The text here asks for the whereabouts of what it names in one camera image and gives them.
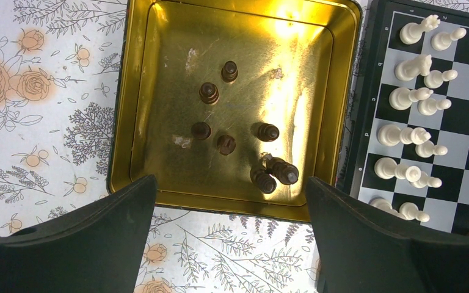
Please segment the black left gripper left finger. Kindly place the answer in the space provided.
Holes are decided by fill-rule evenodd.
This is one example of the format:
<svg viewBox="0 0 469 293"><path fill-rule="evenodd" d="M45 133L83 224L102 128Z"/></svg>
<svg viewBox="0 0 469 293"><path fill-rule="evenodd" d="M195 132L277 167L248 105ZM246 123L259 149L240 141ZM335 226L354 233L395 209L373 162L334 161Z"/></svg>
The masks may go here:
<svg viewBox="0 0 469 293"><path fill-rule="evenodd" d="M144 176L47 222L0 237L0 292L132 292L157 181Z"/></svg>

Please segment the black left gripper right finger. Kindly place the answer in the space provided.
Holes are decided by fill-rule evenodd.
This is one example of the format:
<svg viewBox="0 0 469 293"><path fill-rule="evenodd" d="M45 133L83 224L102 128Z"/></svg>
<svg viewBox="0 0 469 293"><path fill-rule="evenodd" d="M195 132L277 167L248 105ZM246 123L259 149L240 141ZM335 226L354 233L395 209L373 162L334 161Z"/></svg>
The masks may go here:
<svg viewBox="0 0 469 293"><path fill-rule="evenodd" d="M469 236L400 219L313 176L305 195L319 292L469 292Z"/></svg>

